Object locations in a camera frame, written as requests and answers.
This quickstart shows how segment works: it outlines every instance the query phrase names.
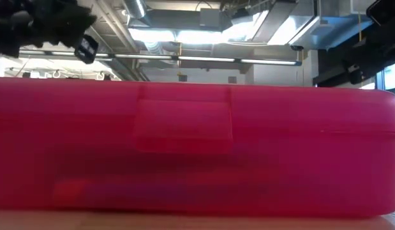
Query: ceiling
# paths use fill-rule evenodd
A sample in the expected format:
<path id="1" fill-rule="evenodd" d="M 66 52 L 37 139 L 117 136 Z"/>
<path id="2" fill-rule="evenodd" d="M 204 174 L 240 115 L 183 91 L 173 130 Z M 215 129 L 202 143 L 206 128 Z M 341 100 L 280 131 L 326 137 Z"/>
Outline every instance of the ceiling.
<path id="1" fill-rule="evenodd" d="M 227 57 L 227 58 L 256 58 L 256 59 L 280 59 L 280 60 L 296 60 L 302 58 L 296 51 L 293 51 L 288 45 L 267 45 L 265 40 L 270 40 L 277 34 L 283 40 L 284 35 L 291 33 L 292 36 L 302 30 L 306 25 L 315 18 L 316 15 L 325 16 L 326 23 L 331 25 L 332 31 L 329 33 L 315 36 L 313 34 L 315 24 L 312 29 L 299 39 L 295 45 L 303 45 L 306 49 L 325 49 L 340 44 L 349 36 L 357 33 L 357 21 L 355 20 L 355 10 L 351 8 L 347 10 L 344 6 L 347 3 L 354 3 L 354 0 L 329 0 L 329 5 L 324 3 L 318 10 L 314 5 L 314 0 L 297 0 L 297 3 L 289 6 L 276 7 L 277 3 L 289 2 L 282 0 L 211 0 L 211 1 L 193 1 L 193 0 L 145 0 L 148 12 L 151 10 L 162 11 L 188 11 L 190 13 L 199 11 L 202 8 L 214 8 L 225 10 L 227 15 L 233 15 L 237 8 L 246 7 L 250 14 L 269 10 L 273 13 L 272 26 L 260 27 L 260 33 L 255 35 L 253 42 L 227 42 L 216 44 L 187 44 L 173 42 L 160 42 L 163 51 L 169 54 L 182 54 L 184 56 L 200 56 L 200 57 Z M 98 20 L 88 30 L 88 34 L 92 35 L 100 43 L 99 53 L 144 53 L 149 51 L 144 42 L 135 41 L 128 31 L 128 17 L 124 13 L 123 0 L 78 0 L 83 6 L 92 9 L 93 14 L 98 16 Z M 362 22 L 367 22 L 365 16 L 362 15 Z M 34 47 L 25 47 L 25 49 L 35 49 Z M 63 46 L 51 46 L 46 44 L 45 50 L 67 50 Z M 148 81 L 144 74 L 147 68 L 199 68 L 199 69 L 227 69 L 239 70 L 245 73 L 251 66 L 249 64 L 237 63 L 213 63 L 202 61 L 183 61 L 181 63 L 173 61 L 138 61 L 134 59 L 113 59 L 108 61 L 100 61 L 102 65 L 108 65 L 114 75 L 122 80 L 132 81 Z M 59 63 L 61 68 L 66 68 L 69 63 Z"/>

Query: window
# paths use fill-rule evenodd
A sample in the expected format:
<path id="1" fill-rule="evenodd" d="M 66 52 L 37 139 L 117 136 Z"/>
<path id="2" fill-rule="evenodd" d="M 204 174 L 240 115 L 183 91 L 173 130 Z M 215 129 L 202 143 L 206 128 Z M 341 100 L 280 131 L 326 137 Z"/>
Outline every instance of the window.
<path id="1" fill-rule="evenodd" d="M 362 86 L 361 89 L 375 89 L 376 84 L 375 83 L 369 83 L 365 86 Z"/>
<path id="2" fill-rule="evenodd" d="M 395 88 L 395 64 L 384 69 L 384 85 L 385 89 Z"/>

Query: metal pipe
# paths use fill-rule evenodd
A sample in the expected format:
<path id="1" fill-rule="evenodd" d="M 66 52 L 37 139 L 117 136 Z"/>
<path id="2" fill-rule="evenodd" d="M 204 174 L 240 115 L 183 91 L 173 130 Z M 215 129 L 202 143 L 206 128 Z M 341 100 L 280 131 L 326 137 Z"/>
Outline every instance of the metal pipe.
<path id="1" fill-rule="evenodd" d="M 131 47 L 130 48 L 131 52 L 138 52 L 136 43 L 133 40 L 132 36 L 129 34 L 128 28 L 121 24 L 121 19 L 118 18 L 118 16 L 116 16 L 115 11 L 112 9 L 111 5 L 106 3 L 104 0 L 96 0 L 96 2 L 101 3 L 106 13 L 112 18 L 112 20 L 116 22 L 114 26 L 121 31 L 122 35 L 124 36 L 124 39 L 129 43 L 129 47 Z"/>
<path id="2" fill-rule="evenodd" d="M 146 4 L 144 0 L 123 0 L 125 10 L 133 19 L 141 19 L 146 15 Z"/>

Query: air vent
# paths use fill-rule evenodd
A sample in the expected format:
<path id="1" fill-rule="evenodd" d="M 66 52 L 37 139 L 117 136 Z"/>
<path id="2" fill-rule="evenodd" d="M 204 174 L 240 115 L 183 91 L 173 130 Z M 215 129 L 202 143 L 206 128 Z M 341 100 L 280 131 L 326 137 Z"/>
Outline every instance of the air vent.
<path id="1" fill-rule="evenodd" d="M 179 82 L 187 82 L 187 75 L 179 75 Z"/>
<path id="2" fill-rule="evenodd" d="M 228 77 L 229 84 L 237 84 L 237 77 Z"/>

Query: cable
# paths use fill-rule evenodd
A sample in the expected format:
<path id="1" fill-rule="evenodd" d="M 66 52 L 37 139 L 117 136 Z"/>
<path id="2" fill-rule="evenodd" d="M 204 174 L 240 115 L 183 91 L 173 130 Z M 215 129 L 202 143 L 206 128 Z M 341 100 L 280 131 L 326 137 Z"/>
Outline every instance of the cable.
<path id="1" fill-rule="evenodd" d="M 21 71 L 23 71 L 24 67 L 26 67 L 26 65 L 30 61 L 30 59 L 31 59 L 31 56 L 28 57 L 27 61 L 23 65 L 23 67 L 20 69 L 20 71 L 14 77 L 18 77 L 19 76 L 19 74 L 21 73 Z"/>
<path id="2" fill-rule="evenodd" d="M 212 9 L 212 6 L 211 6 L 210 3 L 208 3 L 207 1 L 199 1 L 199 2 L 197 3 L 197 5 L 196 5 L 195 11 L 197 11 L 197 8 L 198 8 L 198 6 L 200 6 L 201 3 L 207 4 L 207 5 L 210 6 L 210 8 Z"/>

